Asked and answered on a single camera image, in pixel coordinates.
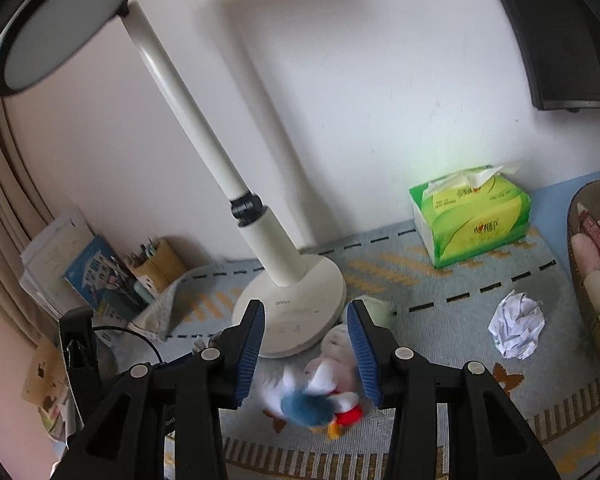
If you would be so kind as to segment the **green tissue box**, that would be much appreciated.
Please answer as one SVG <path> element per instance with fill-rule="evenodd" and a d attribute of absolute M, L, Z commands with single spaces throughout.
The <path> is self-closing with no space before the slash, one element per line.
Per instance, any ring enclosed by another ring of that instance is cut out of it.
<path fill-rule="evenodd" d="M 464 169 L 410 189 L 416 231 L 437 269 L 524 237 L 531 198 L 517 164 Z"/>

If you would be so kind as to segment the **brown pen holder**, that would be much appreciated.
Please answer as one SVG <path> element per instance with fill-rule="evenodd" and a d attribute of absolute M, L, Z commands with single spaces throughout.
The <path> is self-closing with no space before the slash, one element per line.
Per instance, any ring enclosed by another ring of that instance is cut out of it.
<path fill-rule="evenodd" d="M 187 272 L 185 263 L 163 237 L 148 240 L 137 254 L 124 256 L 123 261 L 154 298 Z"/>

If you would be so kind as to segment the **crumpled white paper ball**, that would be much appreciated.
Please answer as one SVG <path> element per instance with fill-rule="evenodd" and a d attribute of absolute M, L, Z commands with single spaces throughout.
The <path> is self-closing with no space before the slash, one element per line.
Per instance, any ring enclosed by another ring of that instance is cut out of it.
<path fill-rule="evenodd" d="M 545 327 L 542 302 L 512 289 L 496 307 L 488 331 L 506 360 L 525 360 L 538 348 Z"/>

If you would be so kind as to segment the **brown woven basket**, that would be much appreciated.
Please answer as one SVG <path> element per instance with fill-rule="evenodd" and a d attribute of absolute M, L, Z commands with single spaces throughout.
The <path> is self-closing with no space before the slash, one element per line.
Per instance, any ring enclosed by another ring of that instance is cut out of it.
<path fill-rule="evenodd" d="M 572 284 L 600 359 L 600 180 L 586 184 L 571 199 L 567 242 Z"/>

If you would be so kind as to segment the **white desk lamp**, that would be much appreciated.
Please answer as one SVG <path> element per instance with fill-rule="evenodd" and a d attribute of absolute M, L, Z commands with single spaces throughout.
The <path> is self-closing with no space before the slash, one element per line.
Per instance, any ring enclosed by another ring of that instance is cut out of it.
<path fill-rule="evenodd" d="M 265 307 L 260 355 L 281 359 L 317 344 L 340 317 L 346 283 L 336 263 L 303 255 L 272 209 L 248 188 L 170 56 L 133 0 L 0 0 L 0 96 L 15 96 L 56 72 L 120 18 L 173 115 L 230 201 L 240 234 L 262 266 L 239 296 Z"/>

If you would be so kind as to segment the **black wall television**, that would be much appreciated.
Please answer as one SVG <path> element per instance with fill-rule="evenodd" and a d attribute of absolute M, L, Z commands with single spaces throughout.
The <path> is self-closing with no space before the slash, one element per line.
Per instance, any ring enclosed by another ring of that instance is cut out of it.
<path fill-rule="evenodd" d="M 600 0 L 501 0 L 537 110 L 600 109 Z"/>

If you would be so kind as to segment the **patterned table mat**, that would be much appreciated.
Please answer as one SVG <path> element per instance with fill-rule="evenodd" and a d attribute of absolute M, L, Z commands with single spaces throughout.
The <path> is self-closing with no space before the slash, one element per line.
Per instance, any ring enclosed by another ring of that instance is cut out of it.
<path fill-rule="evenodd" d="M 600 361 L 570 279 L 537 230 L 513 244 L 438 270 L 412 222 L 326 244 L 347 295 L 387 301 L 396 340 L 431 362 L 478 361 L 524 415 L 565 479 L 600 473 Z M 488 326 L 509 292 L 537 301 L 545 325 L 528 359 L 505 359 Z M 233 479 L 378 479 L 387 463 L 392 413 L 366 404 L 340 439 L 265 414 L 256 396 L 221 415 Z"/>

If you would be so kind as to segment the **beige curtain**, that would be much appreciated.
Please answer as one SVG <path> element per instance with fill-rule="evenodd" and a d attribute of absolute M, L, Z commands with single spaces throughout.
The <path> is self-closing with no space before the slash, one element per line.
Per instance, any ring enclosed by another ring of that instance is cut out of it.
<path fill-rule="evenodd" d="M 0 97 L 0 317 L 31 346 L 52 338 L 57 324 L 20 286 L 20 254 L 52 221 L 21 159 Z"/>

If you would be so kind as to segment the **pink white plush toy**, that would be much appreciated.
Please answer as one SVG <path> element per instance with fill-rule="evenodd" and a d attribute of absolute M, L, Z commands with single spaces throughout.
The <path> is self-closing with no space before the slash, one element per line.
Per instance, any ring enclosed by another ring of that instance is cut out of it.
<path fill-rule="evenodd" d="M 389 328 L 396 308 L 388 301 L 358 296 L 372 321 Z M 321 342 L 320 355 L 304 369 L 309 393 L 335 394 L 358 390 L 358 362 L 352 348 L 347 322 L 331 328 Z"/>

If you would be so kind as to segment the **stack of books and papers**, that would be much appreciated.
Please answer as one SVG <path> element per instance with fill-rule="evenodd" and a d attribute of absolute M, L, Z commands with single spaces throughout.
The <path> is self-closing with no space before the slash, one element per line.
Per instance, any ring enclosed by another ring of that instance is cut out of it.
<path fill-rule="evenodd" d="M 130 322 L 143 310 L 129 271 L 79 209 L 50 222 L 20 255 L 20 284 L 53 318 L 90 307 L 103 318 Z"/>

